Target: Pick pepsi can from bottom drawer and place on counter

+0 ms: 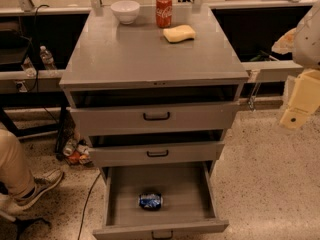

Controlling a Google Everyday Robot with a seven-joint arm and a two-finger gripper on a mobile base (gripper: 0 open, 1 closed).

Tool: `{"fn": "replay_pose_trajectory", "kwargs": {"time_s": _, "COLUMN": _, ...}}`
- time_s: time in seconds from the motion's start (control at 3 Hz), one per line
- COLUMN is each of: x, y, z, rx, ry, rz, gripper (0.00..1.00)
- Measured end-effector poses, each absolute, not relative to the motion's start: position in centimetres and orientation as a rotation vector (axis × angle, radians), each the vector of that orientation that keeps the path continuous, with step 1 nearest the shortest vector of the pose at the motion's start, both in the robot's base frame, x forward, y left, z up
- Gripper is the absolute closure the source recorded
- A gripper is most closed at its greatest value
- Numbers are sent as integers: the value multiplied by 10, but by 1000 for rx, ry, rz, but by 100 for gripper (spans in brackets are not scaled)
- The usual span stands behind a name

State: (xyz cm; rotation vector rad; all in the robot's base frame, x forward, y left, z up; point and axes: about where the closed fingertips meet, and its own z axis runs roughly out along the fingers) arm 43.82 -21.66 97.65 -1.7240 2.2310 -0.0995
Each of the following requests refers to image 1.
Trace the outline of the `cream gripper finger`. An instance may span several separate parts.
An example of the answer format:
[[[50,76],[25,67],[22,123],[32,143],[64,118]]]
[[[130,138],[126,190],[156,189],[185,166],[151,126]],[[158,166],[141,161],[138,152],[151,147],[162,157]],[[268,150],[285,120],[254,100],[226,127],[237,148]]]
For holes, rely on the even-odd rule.
[[[294,79],[291,96],[280,119],[280,125],[290,130],[298,129],[319,107],[320,71],[305,70]]]

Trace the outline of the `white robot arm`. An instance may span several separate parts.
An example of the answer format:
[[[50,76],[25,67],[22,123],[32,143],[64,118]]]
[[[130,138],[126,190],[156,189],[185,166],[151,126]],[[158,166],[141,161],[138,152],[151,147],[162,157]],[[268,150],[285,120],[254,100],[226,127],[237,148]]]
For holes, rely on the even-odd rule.
[[[298,129],[320,107],[320,2],[298,23],[293,42],[293,61],[304,68],[279,124]]]

